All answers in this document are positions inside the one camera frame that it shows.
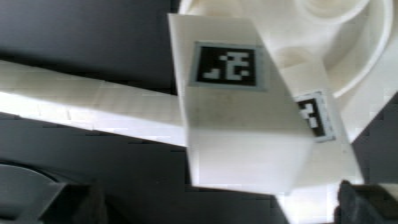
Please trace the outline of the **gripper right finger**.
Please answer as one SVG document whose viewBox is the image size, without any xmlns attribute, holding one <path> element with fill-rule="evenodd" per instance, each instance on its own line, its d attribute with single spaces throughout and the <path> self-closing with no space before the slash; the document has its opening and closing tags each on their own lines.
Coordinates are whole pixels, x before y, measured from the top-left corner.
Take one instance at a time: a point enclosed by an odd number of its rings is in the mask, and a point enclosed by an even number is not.
<svg viewBox="0 0 398 224">
<path fill-rule="evenodd" d="M 335 224 L 398 224 L 398 184 L 340 184 Z"/>
</svg>

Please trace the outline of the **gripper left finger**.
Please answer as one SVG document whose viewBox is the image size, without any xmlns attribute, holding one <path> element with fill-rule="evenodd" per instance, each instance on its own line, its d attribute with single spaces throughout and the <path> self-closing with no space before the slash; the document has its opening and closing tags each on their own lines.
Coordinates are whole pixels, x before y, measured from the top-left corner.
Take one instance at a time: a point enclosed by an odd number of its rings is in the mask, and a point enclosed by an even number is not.
<svg viewBox="0 0 398 224">
<path fill-rule="evenodd" d="M 98 185 L 52 183 L 18 215 L 17 224 L 107 224 Z"/>
</svg>

